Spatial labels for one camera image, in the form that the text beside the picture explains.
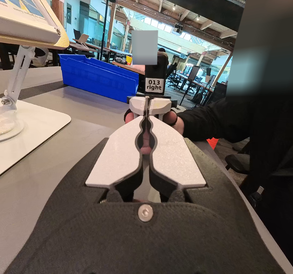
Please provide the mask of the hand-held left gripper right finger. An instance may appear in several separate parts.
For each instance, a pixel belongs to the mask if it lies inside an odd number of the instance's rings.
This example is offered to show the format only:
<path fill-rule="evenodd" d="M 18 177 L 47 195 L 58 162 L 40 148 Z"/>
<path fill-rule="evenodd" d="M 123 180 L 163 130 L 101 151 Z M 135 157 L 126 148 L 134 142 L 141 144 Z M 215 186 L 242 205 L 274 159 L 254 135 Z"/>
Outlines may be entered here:
<path fill-rule="evenodd" d="M 149 116 L 149 182 L 162 202 L 193 202 L 189 190 L 207 187 L 206 157 L 175 129 Z"/>

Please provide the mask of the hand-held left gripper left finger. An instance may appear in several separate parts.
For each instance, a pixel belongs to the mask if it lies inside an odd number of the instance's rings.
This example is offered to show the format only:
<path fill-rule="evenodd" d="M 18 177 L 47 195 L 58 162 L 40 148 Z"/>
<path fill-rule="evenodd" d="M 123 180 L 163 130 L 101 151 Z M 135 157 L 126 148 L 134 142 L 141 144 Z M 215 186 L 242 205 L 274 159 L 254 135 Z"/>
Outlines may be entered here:
<path fill-rule="evenodd" d="M 87 187 L 115 190 L 124 202 L 133 202 L 134 191 L 143 181 L 139 144 L 144 121 L 144 116 L 138 116 L 110 135 L 85 181 Z"/>

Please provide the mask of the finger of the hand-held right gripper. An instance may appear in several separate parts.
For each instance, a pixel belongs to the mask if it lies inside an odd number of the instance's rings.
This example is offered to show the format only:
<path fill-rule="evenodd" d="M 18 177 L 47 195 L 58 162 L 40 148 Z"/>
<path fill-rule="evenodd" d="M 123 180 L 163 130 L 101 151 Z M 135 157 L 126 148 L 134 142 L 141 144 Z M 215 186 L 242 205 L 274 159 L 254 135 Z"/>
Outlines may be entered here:
<path fill-rule="evenodd" d="M 172 102 L 170 99 L 154 98 L 149 101 L 148 115 L 154 116 L 163 121 L 163 116 L 171 110 Z"/>
<path fill-rule="evenodd" d="M 132 97 L 129 101 L 131 112 L 134 114 L 134 119 L 138 116 L 145 116 L 146 114 L 146 98 Z"/>

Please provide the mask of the person's right forearm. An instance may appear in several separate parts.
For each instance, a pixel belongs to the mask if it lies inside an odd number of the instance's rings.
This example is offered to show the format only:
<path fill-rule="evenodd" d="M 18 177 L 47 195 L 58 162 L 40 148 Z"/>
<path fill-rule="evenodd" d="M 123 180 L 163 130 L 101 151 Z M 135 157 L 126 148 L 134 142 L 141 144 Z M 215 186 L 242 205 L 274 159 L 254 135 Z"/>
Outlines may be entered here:
<path fill-rule="evenodd" d="M 178 118 L 183 122 L 183 137 L 192 141 L 223 138 L 236 143 L 250 136 L 248 103 L 221 99 L 205 107 L 178 113 Z"/>

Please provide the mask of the grey desk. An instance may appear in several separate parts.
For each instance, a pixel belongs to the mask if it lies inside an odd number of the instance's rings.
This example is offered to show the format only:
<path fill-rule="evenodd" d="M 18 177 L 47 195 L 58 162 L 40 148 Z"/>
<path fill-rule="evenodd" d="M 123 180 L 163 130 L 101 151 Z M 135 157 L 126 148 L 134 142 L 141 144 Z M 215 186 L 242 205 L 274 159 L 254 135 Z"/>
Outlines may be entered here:
<path fill-rule="evenodd" d="M 128 106 L 67 86 L 29 96 L 71 123 L 1 173 L 1 273 L 292 273 L 206 142 L 188 147 L 207 187 L 123 202 L 85 181 Z"/>

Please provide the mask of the person's right hand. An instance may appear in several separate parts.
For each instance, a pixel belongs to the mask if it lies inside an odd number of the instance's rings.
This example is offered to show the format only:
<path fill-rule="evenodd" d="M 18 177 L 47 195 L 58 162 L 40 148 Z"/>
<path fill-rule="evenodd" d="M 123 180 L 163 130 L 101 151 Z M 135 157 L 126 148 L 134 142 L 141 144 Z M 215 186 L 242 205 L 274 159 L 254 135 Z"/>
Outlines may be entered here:
<path fill-rule="evenodd" d="M 126 113 L 124 114 L 124 122 L 127 124 L 133 119 L 134 119 L 134 113 L 131 112 L 130 109 L 128 109 Z M 163 115 L 163 122 L 165 122 L 166 124 L 174 128 L 178 133 L 183 135 L 184 122 L 180 117 L 177 116 L 177 113 L 174 112 L 173 110 Z M 149 145 L 149 138 L 150 138 L 150 134 L 149 134 L 148 128 L 145 128 L 145 131 L 143 133 L 143 145 L 140 149 L 143 155 L 148 155 L 152 151 L 152 148 Z"/>

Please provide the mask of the blue plastic bin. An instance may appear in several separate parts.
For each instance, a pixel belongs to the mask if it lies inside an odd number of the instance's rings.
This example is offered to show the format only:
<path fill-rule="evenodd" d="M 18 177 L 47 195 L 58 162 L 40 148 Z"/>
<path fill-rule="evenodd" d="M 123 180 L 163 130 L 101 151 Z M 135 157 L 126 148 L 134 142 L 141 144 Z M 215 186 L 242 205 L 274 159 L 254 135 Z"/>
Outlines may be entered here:
<path fill-rule="evenodd" d="M 135 96 L 139 75 L 85 55 L 59 54 L 65 85 L 126 103 Z"/>

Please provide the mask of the black floor lamp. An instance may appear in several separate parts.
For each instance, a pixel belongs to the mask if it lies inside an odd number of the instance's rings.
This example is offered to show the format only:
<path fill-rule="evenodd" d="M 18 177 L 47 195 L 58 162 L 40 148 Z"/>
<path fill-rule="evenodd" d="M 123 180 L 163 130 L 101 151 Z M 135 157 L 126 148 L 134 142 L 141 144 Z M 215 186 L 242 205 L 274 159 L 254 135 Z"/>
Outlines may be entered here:
<path fill-rule="evenodd" d="M 105 38 L 105 28 L 106 28 L 106 21 L 107 21 L 107 12 L 108 12 L 108 3 L 109 1 L 111 3 L 114 3 L 114 8 L 115 8 L 115 3 L 116 0 L 106 0 L 106 6 L 105 6 L 105 17 L 104 17 L 104 25 L 103 25 L 103 35 L 102 35 L 102 41 L 101 41 L 101 51 L 100 51 L 100 60 L 102 60 L 102 53 L 103 53 L 103 48 L 104 48 L 104 38 Z"/>

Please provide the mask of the wooden board on stand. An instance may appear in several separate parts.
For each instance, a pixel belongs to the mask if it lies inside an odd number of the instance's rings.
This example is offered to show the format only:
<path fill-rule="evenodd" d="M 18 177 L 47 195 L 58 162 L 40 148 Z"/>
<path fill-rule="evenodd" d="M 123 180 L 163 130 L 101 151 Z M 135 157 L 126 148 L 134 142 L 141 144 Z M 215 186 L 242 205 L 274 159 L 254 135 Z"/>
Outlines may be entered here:
<path fill-rule="evenodd" d="M 86 45 L 87 39 L 89 38 L 89 35 L 82 34 L 79 39 L 73 39 L 75 42 L 79 43 L 83 46 L 83 48 L 88 49 L 88 46 Z"/>

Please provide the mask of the white metal stand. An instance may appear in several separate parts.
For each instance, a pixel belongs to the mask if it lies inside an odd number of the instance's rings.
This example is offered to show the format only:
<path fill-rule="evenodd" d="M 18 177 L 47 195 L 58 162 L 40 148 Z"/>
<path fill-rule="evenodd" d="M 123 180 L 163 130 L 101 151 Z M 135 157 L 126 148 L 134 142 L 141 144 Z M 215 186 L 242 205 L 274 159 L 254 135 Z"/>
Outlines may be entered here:
<path fill-rule="evenodd" d="M 1 98 L 0 173 L 71 122 L 67 114 L 18 100 L 35 47 L 19 46 L 8 88 Z"/>

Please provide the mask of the person's black clothing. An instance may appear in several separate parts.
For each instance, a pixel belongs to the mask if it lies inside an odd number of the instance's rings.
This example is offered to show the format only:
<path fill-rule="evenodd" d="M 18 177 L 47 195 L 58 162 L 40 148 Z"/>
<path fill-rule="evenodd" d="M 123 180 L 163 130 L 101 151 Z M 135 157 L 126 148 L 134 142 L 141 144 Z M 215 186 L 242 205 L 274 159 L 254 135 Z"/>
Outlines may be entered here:
<path fill-rule="evenodd" d="M 252 105 L 250 170 L 240 189 L 292 264 L 292 95 Z"/>

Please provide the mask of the white instruction sign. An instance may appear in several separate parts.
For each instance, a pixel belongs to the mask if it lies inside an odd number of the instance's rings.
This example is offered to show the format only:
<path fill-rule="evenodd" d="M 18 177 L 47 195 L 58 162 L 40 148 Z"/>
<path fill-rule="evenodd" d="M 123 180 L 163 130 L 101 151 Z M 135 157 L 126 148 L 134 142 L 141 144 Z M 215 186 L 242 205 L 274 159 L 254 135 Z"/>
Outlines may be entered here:
<path fill-rule="evenodd" d="M 0 32 L 55 44 L 61 31 L 41 0 L 0 0 Z"/>

